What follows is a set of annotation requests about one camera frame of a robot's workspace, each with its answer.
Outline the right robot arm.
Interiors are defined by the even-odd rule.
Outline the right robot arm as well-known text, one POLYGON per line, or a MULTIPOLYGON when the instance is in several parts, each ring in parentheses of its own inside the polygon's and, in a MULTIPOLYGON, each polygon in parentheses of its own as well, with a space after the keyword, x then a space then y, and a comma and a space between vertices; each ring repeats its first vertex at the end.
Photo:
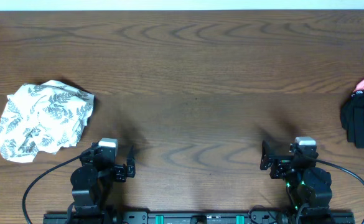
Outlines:
POLYGON ((291 155, 280 155, 262 142, 260 169, 271 169, 272 179, 286 183, 286 192, 296 210, 295 217, 320 217, 328 213, 332 198, 331 175, 316 166, 317 143, 311 137, 296 137, 291 155))

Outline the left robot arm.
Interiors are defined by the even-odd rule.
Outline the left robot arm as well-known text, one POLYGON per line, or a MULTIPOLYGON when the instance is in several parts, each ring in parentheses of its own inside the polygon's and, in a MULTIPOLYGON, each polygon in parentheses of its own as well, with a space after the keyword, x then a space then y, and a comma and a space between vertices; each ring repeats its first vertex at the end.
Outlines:
POLYGON ((106 201, 115 182, 125 182, 136 175, 134 148, 126 163, 115 163, 117 147, 97 143, 80 155, 82 166, 71 175, 74 202, 67 209, 68 223, 111 223, 113 215, 106 201))

